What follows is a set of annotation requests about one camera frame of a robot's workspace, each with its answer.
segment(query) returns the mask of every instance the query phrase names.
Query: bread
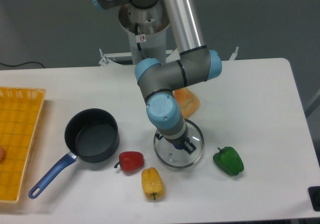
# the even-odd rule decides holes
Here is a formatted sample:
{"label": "bread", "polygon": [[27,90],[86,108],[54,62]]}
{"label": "bread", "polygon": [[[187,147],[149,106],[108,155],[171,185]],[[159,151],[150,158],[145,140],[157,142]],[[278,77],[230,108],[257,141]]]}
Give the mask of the bread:
{"label": "bread", "polygon": [[178,89],[173,93],[184,118],[190,117],[198,109],[200,105],[198,97],[187,88]]}

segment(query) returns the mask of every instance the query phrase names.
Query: black cable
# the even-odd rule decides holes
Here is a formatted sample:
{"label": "black cable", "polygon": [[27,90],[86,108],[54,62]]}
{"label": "black cable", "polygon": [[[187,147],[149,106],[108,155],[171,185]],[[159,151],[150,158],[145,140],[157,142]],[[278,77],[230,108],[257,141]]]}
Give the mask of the black cable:
{"label": "black cable", "polygon": [[[135,26],[134,26],[134,32],[135,32],[134,34],[135,34],[135,35],[138,35],[138,27],[139,27],[139,24],[138,24],[138,23],[135,23]],[[139,50],[139,52],[140,52],[141,58],[142,58],[142,59],[145,59],[144,56],[143,56],[143,54],[142,54],[142,51],[141,51],[142,49],[141,49],[140,43],[136,43],[136,45],[137,45],[138,50]]]}
{"label": "black cable", "polygon": [[7,66],[7,67],[19,67],[19,66],[22,66],[22,65],[25,65],[25,64],[28,64],[28,63],[37,63],[37,64],[40,64],[43,68],[46,68],[42,63],[37,62],[37,61],[29,61],[29,62],[17,64],[17,65],[9,65],[9,64],[5,64],[5,63],[1,63],[0,62],[1,65]]}

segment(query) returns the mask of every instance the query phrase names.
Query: yellow basket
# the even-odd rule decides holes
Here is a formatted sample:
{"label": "yellow basket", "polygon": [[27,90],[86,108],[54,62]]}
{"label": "yellow basket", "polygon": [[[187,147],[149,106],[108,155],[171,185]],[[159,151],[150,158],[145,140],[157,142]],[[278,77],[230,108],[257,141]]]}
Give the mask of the yellow basket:
{"label": "yellow basket", "polygon": [[19,199],[45,89],[0,87],[0,202]]}

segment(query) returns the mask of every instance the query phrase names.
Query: pan handle hole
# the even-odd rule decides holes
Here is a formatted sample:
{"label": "pan handle hole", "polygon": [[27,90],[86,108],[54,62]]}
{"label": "pan handle hole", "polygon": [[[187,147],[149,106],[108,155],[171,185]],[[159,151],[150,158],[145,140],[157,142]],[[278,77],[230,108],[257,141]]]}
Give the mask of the pan handle hole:
{"label": "pan handle hole", "polygon": [[40,188],[35,189],[35,191],[32,193],[33,196],[37,195],[37,193],[40,191]]}

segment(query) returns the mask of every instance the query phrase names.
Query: black saucepan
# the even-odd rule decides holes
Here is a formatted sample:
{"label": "black saucepan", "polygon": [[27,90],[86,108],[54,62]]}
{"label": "black saucepan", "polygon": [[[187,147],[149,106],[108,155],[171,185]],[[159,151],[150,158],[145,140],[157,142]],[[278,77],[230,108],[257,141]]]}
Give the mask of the black saucepan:
{"label": "black saucepan", "polygon": [[70,152],[30,190],[31,199],[38,197],[50,182],[78,157],[89,163],[102,162],[111,157],[119,146],[118,125],[110,113],[102,109],[87,109],[69,121],[64,139]]}

